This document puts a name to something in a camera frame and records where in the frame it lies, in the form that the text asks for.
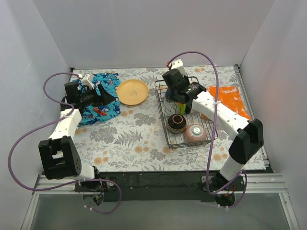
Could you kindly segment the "dark blue mug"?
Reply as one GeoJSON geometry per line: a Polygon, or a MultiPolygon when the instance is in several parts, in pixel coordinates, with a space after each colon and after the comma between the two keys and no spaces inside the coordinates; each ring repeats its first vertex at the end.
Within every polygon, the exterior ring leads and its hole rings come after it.
{"type": "Polygon", "coordinates": [[[165,92],[165,97],[168,100],[173,100],[173,95],[172,95],[172,92],[171,92],[171,90],[169,88],[167,88],[167,90],[165,92]]]}

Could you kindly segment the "lime green round plate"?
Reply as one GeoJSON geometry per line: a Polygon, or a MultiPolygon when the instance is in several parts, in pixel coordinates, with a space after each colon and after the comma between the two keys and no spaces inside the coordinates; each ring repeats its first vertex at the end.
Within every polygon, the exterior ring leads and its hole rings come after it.
{"type": "Polygon", "coordinates": [[[179,107],[179,114],[180,115],[185,115],[186,114],[186,104],[185,103],[178,103],[179,107]]]}

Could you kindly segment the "yellow round plate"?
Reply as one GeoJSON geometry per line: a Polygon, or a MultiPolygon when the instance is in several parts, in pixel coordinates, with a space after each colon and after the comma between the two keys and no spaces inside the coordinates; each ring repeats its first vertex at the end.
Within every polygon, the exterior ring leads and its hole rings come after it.
{"type": "Polygon", "coordinates": [[[116,90],[118,99],[125,105],[138,105],[148,96],[148,86],[141,80],[131,79],[123,81],[116,90]]]}

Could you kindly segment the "dark brown patterned bowl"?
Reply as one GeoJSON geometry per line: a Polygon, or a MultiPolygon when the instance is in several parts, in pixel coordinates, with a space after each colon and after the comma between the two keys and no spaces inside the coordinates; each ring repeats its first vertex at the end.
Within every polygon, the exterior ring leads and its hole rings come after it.
{"type": "Polygon", "coordinates": [[[185,131],[187,122],[185,118],[180,114],[171,115],[166,123],[166,128],[172,134],[180,134],[185,131]]]}

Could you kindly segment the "pink patterned bowl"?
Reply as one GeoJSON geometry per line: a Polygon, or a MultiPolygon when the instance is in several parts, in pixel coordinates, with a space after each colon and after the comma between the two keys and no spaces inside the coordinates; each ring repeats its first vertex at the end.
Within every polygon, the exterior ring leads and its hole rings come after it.
{"type": "Polygon", "coordinates": [[[184,137],[188,143],[205,141],[207,139],[207,132],[202,125],[192,124],[184,131],[184,137]]]}

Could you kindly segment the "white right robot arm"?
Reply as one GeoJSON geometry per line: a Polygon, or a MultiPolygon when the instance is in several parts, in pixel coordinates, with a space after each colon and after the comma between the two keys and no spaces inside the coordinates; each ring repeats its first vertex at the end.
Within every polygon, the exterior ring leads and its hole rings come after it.
{"type": "Polygon", "coordinates": [[[221,127],[233,141],[228,150],[229,157],[216,176],[220,189],[230,189],[235,184],[234,177],[264,144],[262,122],[236,114],[216,101],[202,85],[191,83],[178,69],[169,70],[162,77],[176,102],[207,116],[214,127],[221,127]]]}

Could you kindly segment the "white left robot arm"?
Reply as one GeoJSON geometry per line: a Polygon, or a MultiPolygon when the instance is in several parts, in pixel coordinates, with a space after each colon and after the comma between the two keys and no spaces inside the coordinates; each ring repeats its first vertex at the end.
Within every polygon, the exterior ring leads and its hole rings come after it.
{"type": "Polygon", "coordinates": [[[115,101],[115,97],[107,93],[101,84],[98,84],[98,89],[80,87],[77,82],[64,86],[66,97],[60,102],[61,120],[50,137],[38,145],[44,173],[49,180],[65,177],[86,180],[86,187],[96,192],[101,188],[102,180],[96,176],[94,166],[82,166],[73,137],[86,107],[107,105],[115,101]]]}

